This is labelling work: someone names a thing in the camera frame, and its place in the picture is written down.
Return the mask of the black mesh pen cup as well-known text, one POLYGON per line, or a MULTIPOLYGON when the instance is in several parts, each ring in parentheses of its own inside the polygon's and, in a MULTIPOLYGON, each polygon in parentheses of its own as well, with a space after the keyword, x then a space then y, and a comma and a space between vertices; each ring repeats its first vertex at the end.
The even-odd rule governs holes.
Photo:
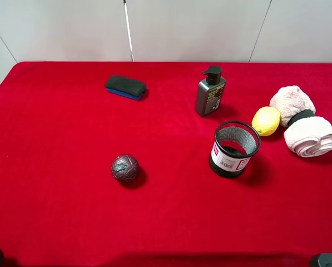
POLYGON ((250 125, 241 121, 223 122, 215 130, 210 167, 221 177, 238 177, 260 146, 261 138, 250 125))

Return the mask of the grey pump bottle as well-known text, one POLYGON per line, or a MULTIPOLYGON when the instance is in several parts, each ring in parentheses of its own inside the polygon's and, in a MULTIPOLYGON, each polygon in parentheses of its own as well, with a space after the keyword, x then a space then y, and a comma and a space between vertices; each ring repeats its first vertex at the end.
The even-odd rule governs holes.
POLYGON ((219 108, 226 79, 222 77, 220 66, 210 66, 202 74, 206 77, 198 84, 195 110, 204 117, 219 108))

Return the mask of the black and blue board eraser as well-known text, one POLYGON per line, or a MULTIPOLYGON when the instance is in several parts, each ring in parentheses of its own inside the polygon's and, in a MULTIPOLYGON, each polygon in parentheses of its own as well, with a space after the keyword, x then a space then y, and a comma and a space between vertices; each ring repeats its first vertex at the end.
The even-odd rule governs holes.
POLYGON ((118 75, 112 75, 107 80, 105 88, 110 93, 133 100, 140 100, 146 92, 146 85, 143 82, 118 75))

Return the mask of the yellow lemon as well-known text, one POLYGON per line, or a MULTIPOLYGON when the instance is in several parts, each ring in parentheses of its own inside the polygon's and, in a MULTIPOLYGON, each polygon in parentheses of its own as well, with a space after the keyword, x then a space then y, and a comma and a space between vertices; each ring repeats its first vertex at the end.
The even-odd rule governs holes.
POLYGON ((280 112, 273 107, 260 108, 254 115, 251 125, 260 136, 270 136, 280 124, 280 112))

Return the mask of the dark foil-wrapped ball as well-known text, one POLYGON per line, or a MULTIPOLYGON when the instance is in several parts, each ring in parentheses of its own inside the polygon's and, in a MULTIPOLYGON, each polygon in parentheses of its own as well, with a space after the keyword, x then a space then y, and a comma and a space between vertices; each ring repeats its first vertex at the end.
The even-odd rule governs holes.
POLYGON ((118 182, 133 181, 138 174, 138 170, 138 161, 129 154, 117 156, 111 165, 112 177, 118 182))

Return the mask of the pink rolled towel black band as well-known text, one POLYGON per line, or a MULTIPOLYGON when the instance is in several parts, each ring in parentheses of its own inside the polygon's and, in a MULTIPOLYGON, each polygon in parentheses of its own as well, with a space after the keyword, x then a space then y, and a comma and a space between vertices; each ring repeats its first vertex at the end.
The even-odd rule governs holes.
POLYGON ((287 147, 300 157, 315 157, 332 150, 332 125, 317 116, 311 98, 299 86, 286 86, 270 100, 280 112, 287 147))

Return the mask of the red tablecloth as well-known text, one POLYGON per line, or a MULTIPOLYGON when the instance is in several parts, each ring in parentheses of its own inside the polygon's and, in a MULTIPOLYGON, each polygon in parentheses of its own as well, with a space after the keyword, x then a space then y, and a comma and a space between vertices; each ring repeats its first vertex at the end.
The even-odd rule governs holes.
POLYGON ((332 124, 332 64, 224 63, 219 109, 195 111, 207 63, 21 62, 0 85, 0 249, 10 266, 307 266, 332 253, 332 151, 303 159, 283 130, 237 179, 214 132, 297 85, 332 124), (140 100, 112 75, 143 82, 140 100), (131 182, 112 177, 122 154, 131 182))

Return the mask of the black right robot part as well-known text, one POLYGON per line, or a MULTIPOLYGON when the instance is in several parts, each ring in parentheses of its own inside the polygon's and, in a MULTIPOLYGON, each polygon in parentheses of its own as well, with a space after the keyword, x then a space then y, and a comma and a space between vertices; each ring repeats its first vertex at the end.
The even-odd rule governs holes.
POLYGON ((332 267, 332 253, 314 255, 310 260, 311 267, 332 267))

